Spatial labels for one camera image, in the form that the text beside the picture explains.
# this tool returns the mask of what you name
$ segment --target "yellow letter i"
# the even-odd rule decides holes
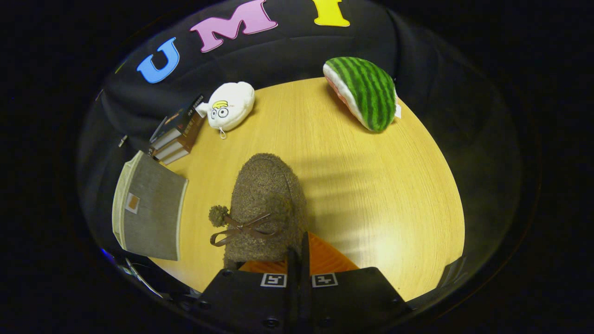
[[[350,22],[342,17],[338,3],[342,0],[313,0],[315,9],[318,10],[318,18],[314,23],[319,26],[348,27]]]

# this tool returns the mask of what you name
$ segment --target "watermelon slice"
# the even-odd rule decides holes
[[[401,117],[394,81],[364,59],[337,57],[326,61],[324,76],[342,102],[365,128],[380,133]]]

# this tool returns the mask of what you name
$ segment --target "brown ribbon bow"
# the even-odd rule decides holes
[[[225,221],[229,224],[229,226],[232,226],[234,228],[230,228],[223,232],[213,234],[210,237],[210,244],[213,246],[216,246],[216,247],[221,247],[223,245],[226,245],[233,237],[237,236],[240,233],[247,233],[248,235],[250,235],[254,238],[270,239],[270,238],[274,237],[275,235],[277,235],[278,233],[280,233],[280,231],[266,234],[266,233],[258,232],[253,229],[253,228],[260,226],[262,223],[266,222],[266,220],[267,220],[266,218],[269,216],[270,216],[270,214],[266,213],[264,215],[261,215],[261,216],[258,216],[256,218],[252,219],[251,221],[249,221],[245,224],[239,224],[237,221],[233,220],[231,217],[226,215]],[[227,237],[225,239],[222,239],[219,242],[216,242],[216,239],[219,236],[219,234],[226,234]]]

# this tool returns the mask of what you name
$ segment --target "table surface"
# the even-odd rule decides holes
[[[222,140],[203,124],[192,153],[167,167],[189,179],[178,261],[152,259],[204,291],[223,266],[213,205],[230,206],[235,179],[256,153],[278,155],[299,178],[309,230],[359,267],[378,267],[405,301],[437,286],[462,255],[464,216],[450,168],[402,102],[402,119],[373,134],[324,78],[259,89],[250,115]]]

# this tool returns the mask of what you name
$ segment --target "foam letter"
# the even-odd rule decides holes
[[[239,34],[239,26],[245,24],[244,34],[255,34],[261,31],[272,29],[278,23],[271,21],[264,11],[266,0],[253,0],[237,7],[231,18],[211,17],[196,24],[190,31],[196,31],[200,35],[204,46],[200,51],[208,52],[223,44],[222,39],[214,36],[214,33],[230,39],[236,39]]]
[[[167,65],[160,70],[154,66],[153,55],[146,57],[140,65],[136,68],[137,71],[142,73],[144,79],[149,83],[158,83],[159,81],[165,79],[179,63],[179,52],[173,45],[174,38],[171,38],[167,42],[161,44],[157,51],[163,51],[165,53],[165,57],[167,57]]]
[[[313,0],[318,18],[314,20],[319,26],[348,27],[350,22],[342,17],[338,3],[342,0]]]

